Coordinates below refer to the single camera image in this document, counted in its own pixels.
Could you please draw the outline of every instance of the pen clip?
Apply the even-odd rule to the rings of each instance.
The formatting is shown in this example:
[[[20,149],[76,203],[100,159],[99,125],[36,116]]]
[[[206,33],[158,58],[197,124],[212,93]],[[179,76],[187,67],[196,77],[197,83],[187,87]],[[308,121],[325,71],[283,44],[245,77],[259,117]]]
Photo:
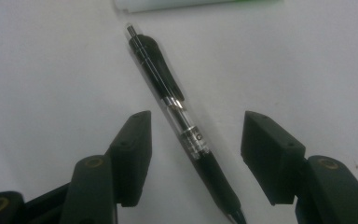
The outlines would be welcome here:
[[[130,46],[135,52],[140,64],[155,85],[160,97],[173,96],[179,101],[185,97],[176,84],[168,68],[157,42],[147,35],[135,35],[130,40]]]

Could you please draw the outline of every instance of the retractable pen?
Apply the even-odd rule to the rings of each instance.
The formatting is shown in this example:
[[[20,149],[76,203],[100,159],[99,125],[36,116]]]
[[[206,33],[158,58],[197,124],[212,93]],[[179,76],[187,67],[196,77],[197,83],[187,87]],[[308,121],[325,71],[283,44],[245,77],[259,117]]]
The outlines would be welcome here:
[[[128,25],[127,30],[131,35],[129,43],[131,49],[156,89],[161,102],[167,108],[179,140],[190,155],[213,200],[232,222],[246,223],[240,200],[228,184],[200,130],[190,119],[183,105],[185,97],[176,85],[157,42],[149,36],[137,35],[132,25]]]

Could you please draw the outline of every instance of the pen barrel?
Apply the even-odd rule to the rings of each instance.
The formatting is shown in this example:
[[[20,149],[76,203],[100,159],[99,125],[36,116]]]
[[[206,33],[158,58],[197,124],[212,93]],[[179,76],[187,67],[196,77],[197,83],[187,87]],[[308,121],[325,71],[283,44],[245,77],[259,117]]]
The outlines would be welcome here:
[[[227,214],[239,211],[240,200],[228,184],[213,153],[202,155],[199,160],[194,161],[194,164],[217,206]]]
[[[199,128],[191,120],[182,102],[173,97],[165,97],[162,103],[167,107],[182,146],[192,159],[198,160],[201,154],[209,153],[210,150]]]

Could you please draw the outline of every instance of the pen tip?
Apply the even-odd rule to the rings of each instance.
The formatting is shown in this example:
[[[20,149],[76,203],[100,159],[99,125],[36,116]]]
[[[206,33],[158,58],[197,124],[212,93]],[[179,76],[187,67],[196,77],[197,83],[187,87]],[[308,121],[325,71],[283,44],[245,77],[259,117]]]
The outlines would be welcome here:
[[[135,29],[133,28],[133,26],[132,26],[131,23],[128,23],[128,24],[127,24],[127,31],[130,33],[130,36],[131,36],[131,37],[136,36],[136,31],[135,31]]]
[[[234,223],[236,224],[246,224],[245,216],[243,215],[243,212],[241,210],[229,214],[229,216],[233,219]]]

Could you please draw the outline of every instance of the transparent pen barrel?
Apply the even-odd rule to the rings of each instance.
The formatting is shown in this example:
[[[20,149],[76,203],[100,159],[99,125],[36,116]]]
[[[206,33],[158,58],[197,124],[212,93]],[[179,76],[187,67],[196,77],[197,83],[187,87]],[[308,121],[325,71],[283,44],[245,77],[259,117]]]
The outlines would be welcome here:
[[[172,119],[180,141],[192,157],[197,160],[200,158],[200,154],[209,153],[210,150],[199,128],[193,123],[181,102],[172,97],[166,97],[163,99],[163,103],[167,106],[168,114]]]

